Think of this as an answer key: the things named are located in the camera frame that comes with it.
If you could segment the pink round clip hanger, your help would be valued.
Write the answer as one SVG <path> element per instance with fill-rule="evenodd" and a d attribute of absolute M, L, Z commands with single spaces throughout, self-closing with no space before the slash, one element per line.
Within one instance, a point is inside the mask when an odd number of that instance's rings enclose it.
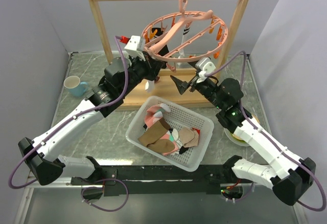
<path fill-rule="evenodd" d="M 229 35 L 225 22 L 215 16 L 212 10 L 206 12 L 188 11 L 186 9 L 187 4 L 188 0 L 178 0 L 178 12 L 164 15 L 149 23 L 141 34 L 141 37 L 145 39 L 144 51 L 150 56 L 164 61 L 167 68 L 172 72 L 176 71 L 176 64 L 198 61 L 212 55 L 217 57 Z M 207 27 L 192 37 L 188 36 L 192 23 L 206 20 L 210 21 Z M 207 33 L 212 34 L 215 28 L 218 28 L 217 46 L 213 50 L 199 56 L 186 56 L 184 54 L 185 47 L 191 45 Z M 182 33 L 181 43 L 174 49 L 161 53 L 177 33 Z"/>

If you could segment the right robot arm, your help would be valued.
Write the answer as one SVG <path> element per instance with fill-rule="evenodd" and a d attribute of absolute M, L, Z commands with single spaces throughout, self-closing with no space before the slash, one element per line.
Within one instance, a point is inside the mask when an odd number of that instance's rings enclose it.
<path fill-rule="evenodd" d="M 240 104 L 243 92 L 238 80 L 226 78 L 221 84 L 207 78 L 190 82 L 171 77 L 180 94 L 188 88 L 198 91 L 219 112 L 219 123 L 252 147 L 265 161 L 259 165 L 233 156 L 225 163 L 224 178 L 228 182 L 246 179 L 271 189 L 275 196 L 288 206 L 294 205 L 313 184 L 316 164 L 311 158 L 301 158 L 272 137 Z"/>

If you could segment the white plastic basket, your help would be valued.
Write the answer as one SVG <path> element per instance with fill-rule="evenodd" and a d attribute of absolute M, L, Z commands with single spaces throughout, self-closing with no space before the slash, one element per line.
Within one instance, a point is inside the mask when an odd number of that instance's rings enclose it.
<path fill-rule="evenodd" d="M 151 96 L 132 119 L 126 139 L 167 163 L 193 172 L 204 157 L 213 130 L 211 119 Z"/>

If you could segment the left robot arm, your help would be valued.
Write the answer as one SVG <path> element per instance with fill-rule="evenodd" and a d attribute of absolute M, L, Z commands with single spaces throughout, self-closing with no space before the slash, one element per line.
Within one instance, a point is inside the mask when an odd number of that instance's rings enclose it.
<path fill-rule="evenodd" d="M 77 136 L 109 116 L 124 103 L 124 98 L 143 80 L 154 81 L 165 62 L 146 55 L 118 57 L 104 70 L 104 76 L 80 104 L 47 132 L 34 138 L 23 138 L 19 149 L 24 162 L 40 185 L 48 185 L 59 177 L 81 177 L 89 184 L 101 178 L 97 161 L 70 158 L 61 153 Z"/>

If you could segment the wooden hanger rack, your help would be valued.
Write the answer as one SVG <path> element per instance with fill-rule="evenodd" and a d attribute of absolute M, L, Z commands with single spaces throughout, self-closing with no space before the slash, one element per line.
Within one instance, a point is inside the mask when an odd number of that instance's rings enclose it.
<path fill-rule="evenodd" d="M 98 28 L 98 32 L 101 38 L 103 49 L 107 58 L 108 63 L 111 63 L 113 60 L 112 50 L 108 40 L 107 32 L 103 22 L 103 17 L 99 7 L 99 2 L 112 2 L 112 1 L 164 1 L 164 0 L 88 0 L 92 14 L 95 19 L 95 23 Z M 249 0 L 238 0 L 238 4 L 234 11 L 233 17 L 231 19 L 230 25 L 228 27 L 229 35 L 227 41 L 223 45 L 220 53 L 218 54 L 218 67 L 226 62 L 227 56 L 233 44 L 235 35 L 239 28 L 240 22 L 246 10 Z M 185 105 L 186 107 L 208 107 L 209 103 L 201 98 L 199 95 L 187 95 L 186 98 L 181 98 L 178 94 L 178 90 L 173 87 L 173 81 L 171 80 L 169 74 L 175 73 L 178 77 L 190 77 L 194 74 L 190 68 L 186 69 L 176 69 L 172 72 L 169 69 L 161 70 L 159 73 L 159 81 L 155 83 L 155 87 L 152 92 L 146 94 L 146 92 L 141 90 L 141 87 L 138 85 L 135 91 L 132 91 L 131 94 L 127 96 L 127 102 L 123 105 L 123 109 L 133 109 L 135 107 L 141 106 L 145 100 L 150 96 L 159 96 L 164 99 L 170 100 L 179 105 Z"/>

